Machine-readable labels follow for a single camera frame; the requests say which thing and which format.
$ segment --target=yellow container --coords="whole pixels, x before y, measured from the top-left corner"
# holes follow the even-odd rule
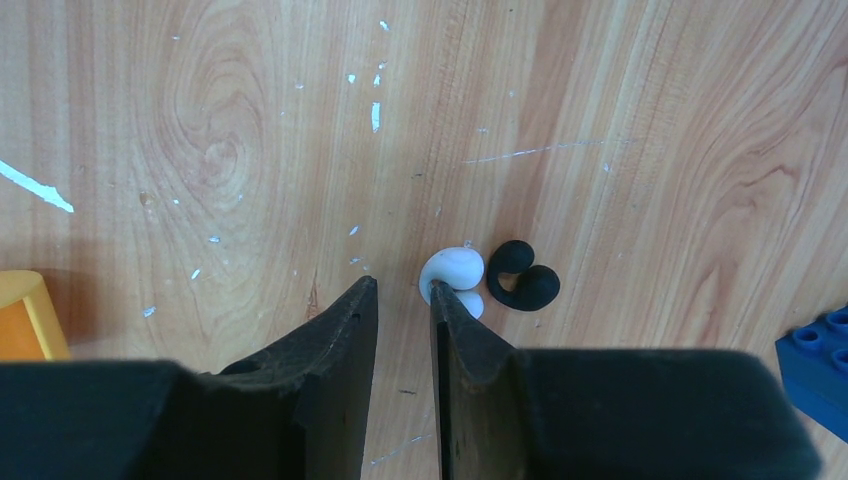
[[[56,310],[38,272],[0,272],[0,361],[71,358]]]

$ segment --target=blue block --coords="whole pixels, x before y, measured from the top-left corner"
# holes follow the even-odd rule
[[[792,403],[848,442],[848,307],[775,342]]]

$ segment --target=black earbud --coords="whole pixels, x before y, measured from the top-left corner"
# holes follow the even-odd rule
[[[551,303],[559,294],[559,277],[544,265],[533,265],[533,247],[521,240],[510,240],[495,250],[486,269],[486,286],[495,300],[509,308],[535,312]],[[517,274],[515,288],[505,290],[498,275]]]

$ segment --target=white scratch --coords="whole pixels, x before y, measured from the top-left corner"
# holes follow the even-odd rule
[[[380,102],[371,104],[371,130],[374,133],[380,130]]]
[[[557,143],[556,145],[533,148],[533,149],[530,149],[530,150],[522,150],[520,152],[507,153],[507,154],[500,155],[500,156],[497,156],[497,157],[486,157],[486,158],[479,158],[477,160],[466,160],[462,163],[485,163],[485,162],[491,162],[491,161],[494,161],[494,160],[502,160],[502,159],[505,159],[505,158],[513,158],[513,157],[520,157],[520,156],[523,156],[523,155],[530,155],[531,153],[547,152],[548,150],[555,150],[555,149],[560,149],[560,148],[572,148],[572,147],[591,146],[591,145],[604,145],[604,144],[613,144],[613,143],[627,144],[627,143],[631,143],[631,142],[634,142],[634,141],[635,140],[581,140],[579,142],[574,142],[574,143]]]
[[[420,442],[421,440],[426,440],[426,439],[428,439],[428,438],[430,438],[430,437],[432,437],[432,436],[433,436],[433,434],[432,434],[432,433],[431,433],[431,434],[429,434],[429,435],[423,435],[423,436],[422,436],[422,435],[419,435],[419,436],[417,436],[417,437],[413,438],[412,440],[410,440],[410,441],[408,441],[408,442],[404,443],[403,445],[399,446],[398,448],[396,448],[396,449],[392,450],[392,452],[391,452],[391,453],[389,453],[388,455],[383,455],[383,456],[382,456],[382,457],[380,457],[380,458],[375,458],[374,460],[371,460],[371,465],[372,465],[372,466],[374,466],[374,465],[377,465],[377,464],[378,464],[378,463],[380,463],[380,462],[383,462],[383,461],[385,461],[385,460],[388,460],[388,459],[390,459],[390,458],[394,457],[395,455],[397,455],[398,453],[400,453],[400,452],[404,451],[404,450],[405,450],[407,447],[409,447],[410,445],[413,445],[413,444],[415,444],[415,443],[418,443],[418,442]]]
[[[31,193],[40,197],[45,202],[59,207],[68,213],[74,213],[74,206],[66,202],[65,199],[62,198],[61,195],[59,195],[59,191],[56,190],[56,187],[51,187],[50,185],[42,185],[36,182],[32,178],[14,169],[11,165],[4,162],[3,160],[0,160],[0,175],[8,178],[12,181],[12,183],[23,188],[24,190],[29,190]]]

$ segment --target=wood grain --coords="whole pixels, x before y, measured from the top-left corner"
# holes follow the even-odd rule
[[[787,327],[848,300],[846,9],[5,2],[0,159],[75,213],[0,178],[0,269],[46,276],[77,358],[212,371],[367,272],[363,478],[436,478],[415,285],[440,248],[521,238],[560,273],[535,315],[485,297],[517,345],[774,367]],[[809,425],[826,478],[848,476],[845,445]]]

